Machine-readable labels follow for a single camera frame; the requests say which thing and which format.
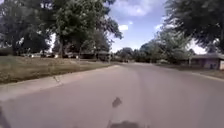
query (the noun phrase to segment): grass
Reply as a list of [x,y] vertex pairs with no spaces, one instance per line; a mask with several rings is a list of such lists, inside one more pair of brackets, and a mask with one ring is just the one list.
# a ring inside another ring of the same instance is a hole
[[159,64],[157,66],[162,66],[166,68],[173,68],[180,71],[190,71],[206,76],[212,76],[216,78],[224,79],[224,71],[223,70],[209,70],[204,68],[196,68],[196,67],[189,67],[189,66],[180,66],[180,65],[165,65],[165,64]]
[[70,59],[0,57],[0,84],[108,66],[110,64]]

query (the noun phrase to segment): asphalt road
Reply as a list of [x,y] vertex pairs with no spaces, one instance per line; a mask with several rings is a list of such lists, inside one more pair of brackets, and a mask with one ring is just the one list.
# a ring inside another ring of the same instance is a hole
[[224,82],[128,64],[3,102],[0,116],[6,128],[224,128]]

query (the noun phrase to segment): tree trunk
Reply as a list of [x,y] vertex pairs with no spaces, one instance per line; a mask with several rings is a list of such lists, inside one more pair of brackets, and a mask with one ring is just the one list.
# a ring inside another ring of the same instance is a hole
[[59,58],[64,58],[64,41],[60,40]]
[[17,55],[17,53],[16,53],[16,43],[15,42],[12,42],[12,55],[13,56],[16,56]]

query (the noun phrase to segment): curb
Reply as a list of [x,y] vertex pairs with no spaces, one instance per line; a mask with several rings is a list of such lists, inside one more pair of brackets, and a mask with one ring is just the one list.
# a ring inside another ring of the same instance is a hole
[[80,80],[88,75],[94,75],[94,73],[102,71],[105,72],[105,70],[111,70],[118,67],[119,66],[115,65],[90,71],[75,72],[70,74],[51,76],[41,79],[1,85],[2,87],[0,87],[0,102],[15,99],[17,97],[31,94],[34,92],[64,86],[66,84]]
[[191,74],[191,75],[195,75],[195,76],[199,76],[199,77],[203,77],[203,78],[206,78],[206,79],[210,79],[210,80],[216,80],[216,81],[224,82],[224,79],[213,77],[213,76],[203,75],[203,74],[194,73],[194,72],[186,72],[186,73]]

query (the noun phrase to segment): bush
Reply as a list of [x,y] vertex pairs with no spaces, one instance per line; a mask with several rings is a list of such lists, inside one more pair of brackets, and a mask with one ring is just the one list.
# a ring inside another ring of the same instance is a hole
[[11,48],[0,48],[0,56],[8,56],[11,55]]

